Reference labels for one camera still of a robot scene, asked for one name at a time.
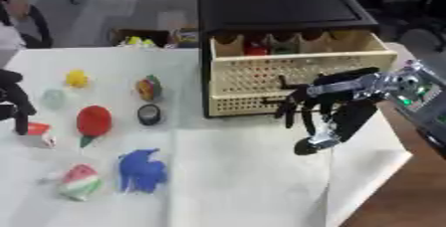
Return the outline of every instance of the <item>wicker basket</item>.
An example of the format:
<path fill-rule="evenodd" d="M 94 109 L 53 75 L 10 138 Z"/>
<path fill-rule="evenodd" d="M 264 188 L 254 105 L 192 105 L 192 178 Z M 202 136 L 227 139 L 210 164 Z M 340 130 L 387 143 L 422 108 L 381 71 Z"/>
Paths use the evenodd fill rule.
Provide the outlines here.
<path fill-rule="evenodd" d="M 318 74 L 365 67 L 387 71 L 396 53 L 368 31 L 325 32 L 306 41 L 295 37 L 300 54 L 243 56 L 243 36 L 222 45 L 210 39 L 212 62 L 209 115 L 270 114 L 277 106 L 263 99 L 281 100 L 291 91 L 280 90 L 279 75 L 293 84 L 311 83 Z"/>

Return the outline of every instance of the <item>floor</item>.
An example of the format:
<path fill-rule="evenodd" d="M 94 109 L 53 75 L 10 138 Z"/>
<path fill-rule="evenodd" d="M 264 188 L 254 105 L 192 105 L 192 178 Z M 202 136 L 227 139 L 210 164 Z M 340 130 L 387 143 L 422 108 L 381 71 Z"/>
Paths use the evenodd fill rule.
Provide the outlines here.
<path fill-rule="evenodd" d="M 174 29 L 196 24 L 195 0 L 31 0 L 45 15 L 55 47 L 107 46 L 113 28 Z M 21 26 L 29 32 L 29 24 Z"/>

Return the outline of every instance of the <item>watermelon slice toy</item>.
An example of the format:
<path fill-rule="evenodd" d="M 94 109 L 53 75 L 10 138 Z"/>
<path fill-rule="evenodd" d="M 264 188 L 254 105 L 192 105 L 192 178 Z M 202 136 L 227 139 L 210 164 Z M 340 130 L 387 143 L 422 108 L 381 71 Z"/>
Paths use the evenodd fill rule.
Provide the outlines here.
<path fill-rule="evenodd" d="M 106 108 L 90 106 L 79 112 L 77 123 L 78 130 L 83 135 L 81 148 L 84 148 L 112 128 L 112 115 Z"/>
<path fill-rule="evenodd" d="M 94 169 L 86 164 L 79 164 L 64 176 L 59 192 L 71 199 L 86 201 L 101 183 Z"/>

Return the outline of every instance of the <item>person's hand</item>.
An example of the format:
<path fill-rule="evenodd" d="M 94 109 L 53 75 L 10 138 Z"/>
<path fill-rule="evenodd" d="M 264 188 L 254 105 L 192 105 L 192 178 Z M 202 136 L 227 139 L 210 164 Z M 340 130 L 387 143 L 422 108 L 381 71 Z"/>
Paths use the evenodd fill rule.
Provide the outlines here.
<path fill-rule="evenodd" d="M 9 0 L 6 8 L 13 17 L 23 20 L 28 16 L 30 4 L 28 0 Z"/>

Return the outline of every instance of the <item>green led light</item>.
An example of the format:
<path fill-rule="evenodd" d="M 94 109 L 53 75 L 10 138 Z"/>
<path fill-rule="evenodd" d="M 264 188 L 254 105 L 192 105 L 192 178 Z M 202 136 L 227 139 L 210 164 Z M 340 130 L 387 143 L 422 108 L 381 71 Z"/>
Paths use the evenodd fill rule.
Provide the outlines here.
<path fill-rule="evenodd" d="M 403 103 L 405 106 L 409 106 L 409 105 L 412 104 L 412 101 L 409 100 L 409 99 L 405 99 L 405 100 L 402 100 L 402 103 Z"/>

